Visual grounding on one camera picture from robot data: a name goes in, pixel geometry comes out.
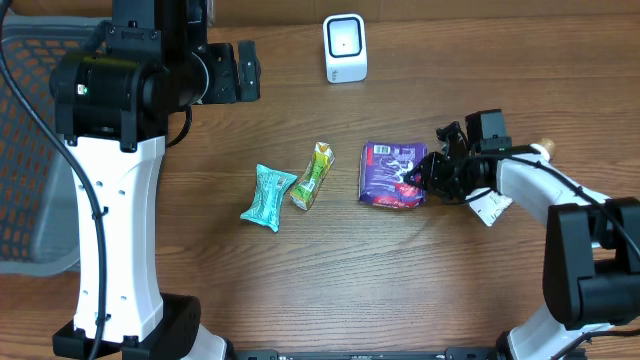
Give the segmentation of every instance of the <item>candy wrapper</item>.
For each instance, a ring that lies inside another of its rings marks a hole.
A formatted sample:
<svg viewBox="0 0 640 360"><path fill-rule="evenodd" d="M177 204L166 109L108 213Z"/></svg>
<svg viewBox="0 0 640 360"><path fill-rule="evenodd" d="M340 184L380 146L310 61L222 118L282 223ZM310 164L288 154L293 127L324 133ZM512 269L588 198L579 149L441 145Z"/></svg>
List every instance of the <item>candy wrapper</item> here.
<svg viewBox="0 0 640 360"><path fill-rule="evenodd" d="M405 184L402 178L426 155L425 144L367 141L360 161L360 201L396 209L414 208L422 204L425 200L424 191Z"/></svg>
<svg viewBox="0 0 640 360"><path fill-rule="evenodd" d="M262 226L268 226L273 232L280 227L280 207L287 189L298 178L264 165L256 166L256 195L249 210L240 215L240 219L249 220Z"/></svg>
<svg viewBox="0 0 640 360"><path fill-rule="evenodd" d="M309 166L307 166L307 170L302 175L298 185L291 190L291 200L296 206L304 210L311 208L316 195L318 195L318 190L320 190L320 185L322 185L324 178L329 173L334 160L335 157L329 144L316 143L316 148L313 151L313 157Z"/></svg>

